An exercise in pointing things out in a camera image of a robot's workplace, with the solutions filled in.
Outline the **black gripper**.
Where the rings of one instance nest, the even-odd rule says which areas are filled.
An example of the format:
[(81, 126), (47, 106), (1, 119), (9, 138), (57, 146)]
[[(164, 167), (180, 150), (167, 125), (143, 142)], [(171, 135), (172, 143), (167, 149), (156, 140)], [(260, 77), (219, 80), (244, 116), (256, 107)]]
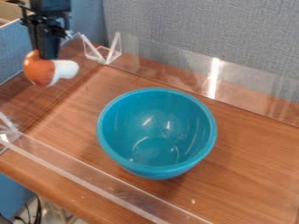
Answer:
[(61, 38), (71, 36), (71, 0), (21, 1), (21, 24), (28, 28), (29, 36), (37, 38), (36, 44), (43, 59), (59, 57)]

